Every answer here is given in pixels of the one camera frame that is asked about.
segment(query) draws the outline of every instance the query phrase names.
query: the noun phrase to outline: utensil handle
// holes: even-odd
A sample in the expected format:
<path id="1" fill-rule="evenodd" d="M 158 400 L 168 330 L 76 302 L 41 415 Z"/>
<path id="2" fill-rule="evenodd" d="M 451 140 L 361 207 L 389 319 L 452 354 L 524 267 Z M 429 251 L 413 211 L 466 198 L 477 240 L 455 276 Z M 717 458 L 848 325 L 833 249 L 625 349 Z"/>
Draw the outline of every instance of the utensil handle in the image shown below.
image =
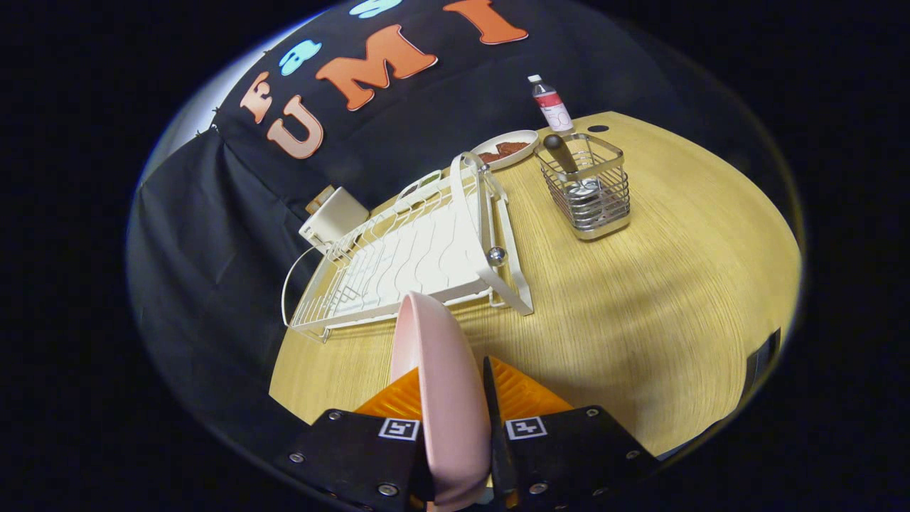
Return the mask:
<path id="1" fill-rule="evenodd" d="M 543 146 L 550 151 L 550 154 L 559 162 L 563 174 L 572 174 L 578 172 L 578 166 L 575 165 L 575 159 L 572 157 L 569 147 L 558 135 L 548 135 L 543 139 Z"/>

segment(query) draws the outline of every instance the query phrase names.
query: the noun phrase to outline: letter m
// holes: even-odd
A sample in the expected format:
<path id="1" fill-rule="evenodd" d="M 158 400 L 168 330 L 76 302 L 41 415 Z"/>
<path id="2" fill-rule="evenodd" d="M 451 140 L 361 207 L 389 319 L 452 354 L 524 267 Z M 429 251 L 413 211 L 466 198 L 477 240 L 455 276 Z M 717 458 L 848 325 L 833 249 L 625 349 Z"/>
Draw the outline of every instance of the letter m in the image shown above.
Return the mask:
<path id="1" fill-rule="evenodd" d="M 348 110 L 353 112 L 376 95 L 358 82 L 381 88 L 389 86 L 387 63 L 394 69 L 395 78 L 407 78 L 437 61 L 436 56 L 424 54 L 405 39 L 401 25 L 392 25 L 367 38 L 367 58 L 333 58 L 316 72 L 316 78 L 328 80 L 337 87 L 348 99 Z"/>

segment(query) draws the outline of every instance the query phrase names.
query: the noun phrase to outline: dish rack handle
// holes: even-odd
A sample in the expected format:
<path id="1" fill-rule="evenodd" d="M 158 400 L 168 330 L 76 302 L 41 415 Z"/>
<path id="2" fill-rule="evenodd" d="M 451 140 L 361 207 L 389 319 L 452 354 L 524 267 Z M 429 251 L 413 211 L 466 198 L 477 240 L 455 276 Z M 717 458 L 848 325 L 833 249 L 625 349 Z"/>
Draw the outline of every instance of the dish rack handle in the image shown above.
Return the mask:
<path id="1" fill-rule="evenodd" d="M 316 249 L 317 247 L 322 247 L 322 246 L 327 246 L 327 245 L 328 245 L 327 243 L 323 242 L 323 243 L 320 243 L 319 245 L 314 245 L 314 246 L 310 247 L 309 249 L 303 251 L 303 254 L 301 254 L 300 257 L 297 258 L 297 261 L 294 261 L 294 264 L 290 266 L 290 270 L 288 270 L 288 275 L 285 276 L 285 283 L 283 286 L 281 286 L 281 304 L 280 304 L 281 305 L 281 321 L 284 322 L 285 327 L 290 327 L 290 324 L 288 323 L 288 315 L 287 315 L 287 312 L 285 311 L 285 303 L 284 303 L 285 292 L 288 290 L 288 282 L 290 281 L 290 274 L 294 271 L 294 267 L 296 267 L 297 264 L 300 263 L 300 260 L 303 260 L 303 257 L 306 256 L 308 252 Z"/>

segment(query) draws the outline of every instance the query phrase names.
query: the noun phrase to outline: orange letter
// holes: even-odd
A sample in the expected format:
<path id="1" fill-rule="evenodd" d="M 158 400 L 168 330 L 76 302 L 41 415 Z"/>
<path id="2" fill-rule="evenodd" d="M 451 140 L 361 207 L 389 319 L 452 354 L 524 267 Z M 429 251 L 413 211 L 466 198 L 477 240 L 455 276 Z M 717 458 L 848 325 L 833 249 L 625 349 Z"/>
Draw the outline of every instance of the orange letter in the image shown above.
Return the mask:
<path id="1" fill-rule="evenodd" d="M 480 30 L 480 41 L 484 45 L 519 41 L 528 36 L 527 30 L 510 25 L 490 7 L 490 4 L 492 4 L 490 0 L 461 0 L 442 7 L 442 10 L 461 13 L 468 18 L 468 21 Z"/>
<path id="2" fill-rule="evenodd" d="M 269 91 L 268 84 L 265 82 L 266 78 L 268 78 L 268 71 L 259 73 L 259 76 L 253 81 L 253 85 L 249 87 L 247 94 L 240 99 L 240 106 L 253 113 L 256 124 L 262 122 L 266 111 L 272 106 L 272 98 L 266 97 Z"/>
<path id="3" fill-rule="evenodd" d="M 284 121 L 275 119 L 272 126 L 268 127 L 266 138 L 274 140 L 295 159 L 306 159 L 319 149 L 322 144 L 322 125 L 309 113 L 309 110 L 303 108 L 300 103 L 300 95 L 296 95 L 288 100 L 284 109 L 285 116 L 292 116 L 300 121 L 300 124 L 309 130 L 309 137 L 306 140 L 297 140 L 290 134 L 287 128 L 284 128 Z"/>
<path id="4" fill-rule="evenodd" d="M 395 78 L 407 78 L 436 64 L 434 55 L 426 55 L 401 35 L 401 25 L 387 26 L 367 38 L 367 58 L 338 57 L 330 60 L 316 72 L 319 80 L 328 80 L 348 99 L 348 110 L 353 112 L 373 99 L 375 92 L 357 85 L 364 84 L 386 88 L 389 71 L 386 63 L 395 69 Z"/>

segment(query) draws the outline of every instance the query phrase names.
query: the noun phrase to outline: white plate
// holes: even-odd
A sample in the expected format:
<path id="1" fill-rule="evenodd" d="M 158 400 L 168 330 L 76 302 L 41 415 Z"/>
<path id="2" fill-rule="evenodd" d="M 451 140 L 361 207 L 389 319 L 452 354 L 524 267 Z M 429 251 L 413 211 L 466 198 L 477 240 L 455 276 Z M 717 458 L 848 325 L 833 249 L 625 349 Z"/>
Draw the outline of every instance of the white plate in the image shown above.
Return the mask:
<path id="1" fill-rule="evenodd" d="M 496 145 L 501 142 L 527 142 L 528 145 L 524 148 L 521 148 L 519 151 L 512 153 L 504 159 L 493 160 L 490 163 L 490 170 L 502 169 L 527 158 L 540 142 L 540 136 L 538 136 L 537 132 L 532 129 L 520 129 L 518 131 L 511 131 L 509 133 L 499 135 L 498 137 L 491 138 L 483 144 L 480 144 L 478 147 L 472 149 L 470 152 L 474 153 L 475 155 L 479 155 L 480 153 L 497 153 L 498 151 L 496 150 Z"/>

